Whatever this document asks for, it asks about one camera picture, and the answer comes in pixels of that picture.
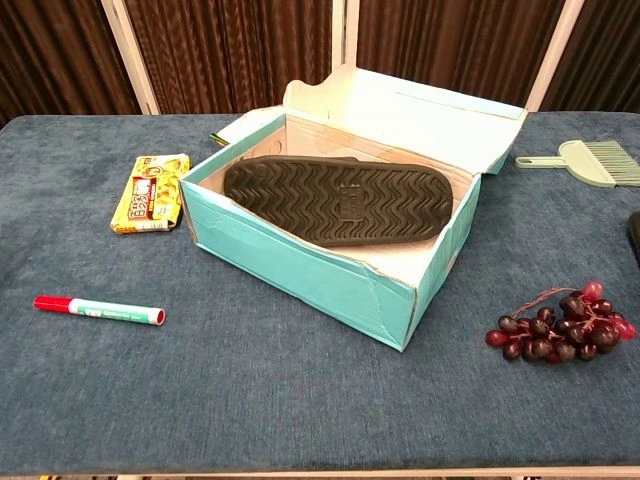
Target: grape bunch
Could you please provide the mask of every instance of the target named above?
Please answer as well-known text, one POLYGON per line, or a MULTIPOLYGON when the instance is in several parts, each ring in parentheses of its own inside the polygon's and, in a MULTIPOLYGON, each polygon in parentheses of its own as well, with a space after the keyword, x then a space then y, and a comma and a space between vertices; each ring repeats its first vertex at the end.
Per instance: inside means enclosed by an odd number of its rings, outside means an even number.
POLYGON ((602 298, 600 282, 589 282, 582 290, 552 288, 512 315, 498 319, 499 330, 487 332, 485 341, 501 348, 504 358, 528 361, 546 360, 556 364, 579 358, 588 362, 597 354, 610 353, 620 340, 631 340, 636 328, 602 298), (542 307, 535 318, 520 315, 547 298, 570 292, 559 302, 562 317, 551 307, 542 307))

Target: marker pen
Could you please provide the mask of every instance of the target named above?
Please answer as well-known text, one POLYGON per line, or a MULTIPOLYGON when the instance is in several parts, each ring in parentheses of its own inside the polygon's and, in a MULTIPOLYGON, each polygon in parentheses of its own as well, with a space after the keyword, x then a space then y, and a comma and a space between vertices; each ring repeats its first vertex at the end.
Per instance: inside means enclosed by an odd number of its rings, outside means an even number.
POLYGON ((82 300, 81 298, 51 295, 38 295, 33 300, 33 306, 39 310, 51 312, 110 318, 127 322, 148 323, 150 325, 162 325, 165 316, 164 310, 161 308, 94 302, 92 300, 82 300))

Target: cardboard box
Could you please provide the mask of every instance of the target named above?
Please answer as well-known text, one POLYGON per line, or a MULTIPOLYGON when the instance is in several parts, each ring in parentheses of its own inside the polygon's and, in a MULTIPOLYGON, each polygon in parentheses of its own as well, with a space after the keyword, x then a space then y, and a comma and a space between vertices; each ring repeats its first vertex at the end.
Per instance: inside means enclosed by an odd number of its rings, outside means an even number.
POLYGON ((482 173, 500 170, 526 114, 343 65, 219 132, 230 145, 181 179, 185 216, 199 247, 402 351, 469 234, 482 173), (428 241, 321 248, 223 195, 234 161, 265 154, 434 167, 451 182, 453 215, 428 241))

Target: rubber sole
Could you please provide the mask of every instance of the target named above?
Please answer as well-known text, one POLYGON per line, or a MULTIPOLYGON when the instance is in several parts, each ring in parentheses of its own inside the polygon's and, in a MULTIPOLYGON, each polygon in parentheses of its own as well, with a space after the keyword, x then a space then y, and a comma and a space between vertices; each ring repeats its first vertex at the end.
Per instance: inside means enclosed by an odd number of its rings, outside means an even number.
POLYGON ((225 195, 320 246, 429 239, 451 218, 447 178, 421 165, 264 156, 232 165, 225 195))

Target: mint green brush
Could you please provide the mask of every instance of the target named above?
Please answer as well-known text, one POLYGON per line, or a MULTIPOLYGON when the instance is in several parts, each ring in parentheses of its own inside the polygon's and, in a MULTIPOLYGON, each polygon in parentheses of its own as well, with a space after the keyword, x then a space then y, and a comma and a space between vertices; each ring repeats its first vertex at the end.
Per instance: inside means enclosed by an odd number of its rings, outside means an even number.
POLYGON ((615 141, 571 140, 560 145, 559 157, 518 157, 519 168, 566 168, 596 187, 640 187, 640 165, 615 141))

